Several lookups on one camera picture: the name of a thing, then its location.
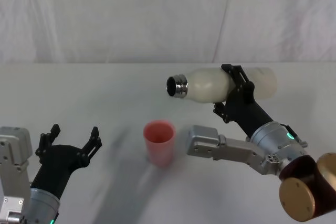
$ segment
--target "white bottle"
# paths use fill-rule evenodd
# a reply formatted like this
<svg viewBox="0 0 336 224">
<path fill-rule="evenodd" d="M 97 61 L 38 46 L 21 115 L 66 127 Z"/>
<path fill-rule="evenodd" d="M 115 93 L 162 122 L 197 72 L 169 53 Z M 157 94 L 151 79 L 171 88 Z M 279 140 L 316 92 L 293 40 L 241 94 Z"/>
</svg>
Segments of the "white bottle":
<svg viewBox="0 0 336 224">
<path fill-rule="evenodd" d="M 246 68 L 247 78 L 255 85 L 254 97 L 267 99 L 277 91 L 277 78 L 270 68 Z M 171 97 L 190 99 L 200 103 L 224 102 L 234 88 L 232 78 L 221 68 L 202 68 L 167 80 Z"/>
</svg>

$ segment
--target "pink cup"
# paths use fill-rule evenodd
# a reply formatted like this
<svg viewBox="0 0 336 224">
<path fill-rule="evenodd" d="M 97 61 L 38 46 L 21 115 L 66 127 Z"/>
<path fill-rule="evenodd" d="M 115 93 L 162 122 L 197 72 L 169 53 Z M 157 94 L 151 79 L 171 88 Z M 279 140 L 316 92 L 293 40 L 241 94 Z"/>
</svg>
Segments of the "pink cup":
<svg viewBox="0 0 336 224">
<path fill-rule="evenodd" d="M 157 120 L 148 123 L 143 129 L 148 156 L 158 167 L 167 167 L 173 160 L 175 127 L 168 121 Z"/>
</svg>

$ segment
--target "white table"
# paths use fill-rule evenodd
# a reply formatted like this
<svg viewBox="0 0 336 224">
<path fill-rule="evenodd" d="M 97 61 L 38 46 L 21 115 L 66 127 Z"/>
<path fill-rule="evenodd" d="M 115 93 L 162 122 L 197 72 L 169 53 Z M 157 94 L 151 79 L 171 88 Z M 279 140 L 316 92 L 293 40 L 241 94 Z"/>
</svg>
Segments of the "white table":
<svg viewBox="0 0 336 224">
<path fill-rule="evenodd" d="M 296 223 L 283 211 L 275 176 L 244 164 L 183 154 L 192 124 L 216 127 L 245 139 L 235 123 L 224 124 L 211 104 L 170 98 L 168 76 L 203 66 L 9 65 L 0 68 L 0 125 L 39 135 L 59 123 L 55 144 L 83 147 L 98 126 L 103 147 L 89 167 L 73 173 L 61 198 L 59 224 Z M 318 158 L 336 151 L 336 63 L 273 63 L 277 94 L 259 104 L 276 121 L 291 125 Z M 146 160 L 142 129 L 167 119 L 178 130 L 175 163 L 160 170 Z M 33 179 L 40 165 L 30 160 Z M 336 212 L 310 221 L 333 223 Z"/>
</svg>

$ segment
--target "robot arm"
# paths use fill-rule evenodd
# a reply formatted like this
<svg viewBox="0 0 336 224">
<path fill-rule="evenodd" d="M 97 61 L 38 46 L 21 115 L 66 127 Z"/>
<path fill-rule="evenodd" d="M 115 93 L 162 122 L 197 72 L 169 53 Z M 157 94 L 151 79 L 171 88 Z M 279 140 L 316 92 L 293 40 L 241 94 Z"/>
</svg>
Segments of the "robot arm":
<svg viewBox="0 0 336 224">
<path fill-rule="evenodd" d="M 4 191 L 0 223 L 53 224 L 57 219 L 60 198 L 72 172 L 87 167 L 102 146 L 97 127 L 82 149 L 52 145 L 59 132 L 55 124 L 50 133 L 41 134 L 36 155 L 42 166 L 30 186 L 27 175 L 28 158 L 32 154 L 29 132 L 23 128 L 0 128 L 0 177 Z"/>
<path fill-rule="evenodd" d="M 188 155 L 242 162 L 260 174 L 277 175 L 282 181 L 281 204 L 295 220 L 307 221 L 336 210 L 336 153 L 324 154 L 315 162 L 304 149 L 307 143 L 289 126 L 273 121 L 257 104 L 254 84 L 241 66 L 222 65 L 222 70 L 235 87 L 225 104 L 215 103 L 213 112 L 225 123 L 236 122 L 246 133 L 246 141 L 195 125 Z"/>
<path fill-rule="evenodd" d="M 0 223 L 19 223 L 30 199 L 27 174 L 32 154 L 29 132 L 23 128 L 0 128 L 0 178 L 4 199 Z"/>
</svg>

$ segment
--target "white backdrop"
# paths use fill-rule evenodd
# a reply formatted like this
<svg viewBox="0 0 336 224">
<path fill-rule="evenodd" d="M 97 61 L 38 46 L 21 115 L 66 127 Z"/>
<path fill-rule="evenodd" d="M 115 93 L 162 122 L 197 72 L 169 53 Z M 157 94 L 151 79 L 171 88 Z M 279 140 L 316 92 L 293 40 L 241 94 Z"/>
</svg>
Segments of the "white backdrop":
<svg viewBox="0 0 336 224">
<path fill-rule="evenodd" d="M 0 0 L 0 63 L 336 59 L 336 0 Z"/>
</svg>

